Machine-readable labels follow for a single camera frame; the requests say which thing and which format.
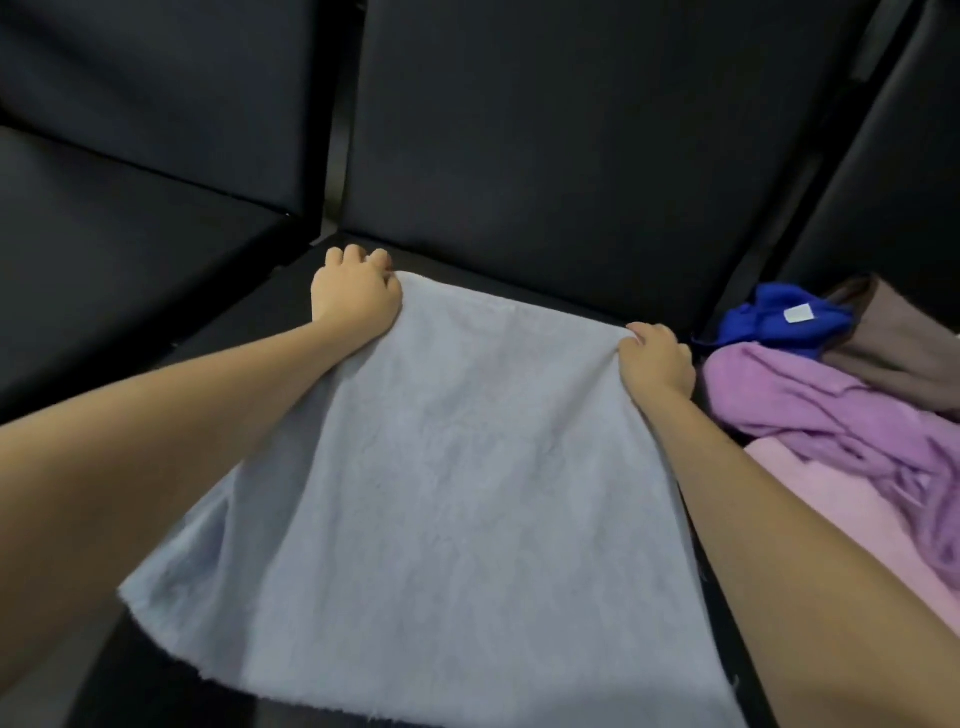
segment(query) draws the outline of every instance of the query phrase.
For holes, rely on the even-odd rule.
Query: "forearm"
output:
[[[783,728],[954,725],[960,641],[691,402],[641,409]]]
[[[0,683],[355,348],[320,321],[0,427]]]

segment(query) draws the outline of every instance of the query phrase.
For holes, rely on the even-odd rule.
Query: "hand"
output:
[[[620,377],[636,406],[650,397],[674,392],[689,400],[697,372],[686,344],[678,344],[673,331],[657,324],[630,324],[633,332],[620,341]]]
[[[330,248],[310,286],[313,320],[331,322],[353,350],[386,333],[403,299],[392,265],[384,250],[367,256],[359,245]]]

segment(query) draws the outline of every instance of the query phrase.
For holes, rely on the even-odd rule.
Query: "right hand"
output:
[[[697,372],[693,354],[679,344],[673,331],[657,324],[629,324],[634,334],[620,341],[620,378],[638,407],[651,397],[674,392],[689,400]]]

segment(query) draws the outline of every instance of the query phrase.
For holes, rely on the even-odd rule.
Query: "finger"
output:
[[[657,324],[655,329],[661,334],[667,336],[674,344],[677,343],[677,334],[675,334],[670,327],[664,326],[663,324]]]
[[[646,342],[651,336],[655,336],[657,334],[657,329],[655,327],[652,327],[649,324],[644,324],[640,321],[634,321],[632,324],[628,324],[627,328],[636,334],[642,342]]]
[[[380,272],[384,274],[394,267],[394,262],[390,259],[390,254],[383,250],[383,248],[377,248],[373,251],[367,258],[367,262],[373,265],[373,267],[379,268]]]
[[[393,296],[403,298],[403,286],[400,285],[400,279],[394,273],[388,273],[387,276],[387,291]]]
[[[339,248],[330,248],[326,252],[326,261],[324,265],[329,268],[331,266],[337,266],[344,262],[344,252]]]
[[[344,250],[345,263],[362,263],[366,259],[367,251],[365,251],[359,245],[350,244],[347,245],[347,248]]]
[[[628,336],[625,339],[620,339],[620,343],[616,345],[616,351],[620,354],[621,361],[629,360],[640,351],[640,342],[636,340],[635,336]]]

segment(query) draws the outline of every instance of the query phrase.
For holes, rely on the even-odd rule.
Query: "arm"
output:
[[[689,348],[632,324],[621,374],[666,451],[783,728],[946,728],[960,640],[691,401]]]
[[[390,258],[333,248],[313,323],[0,427],[0,690],[115,589],[310,387],[393,324]]]

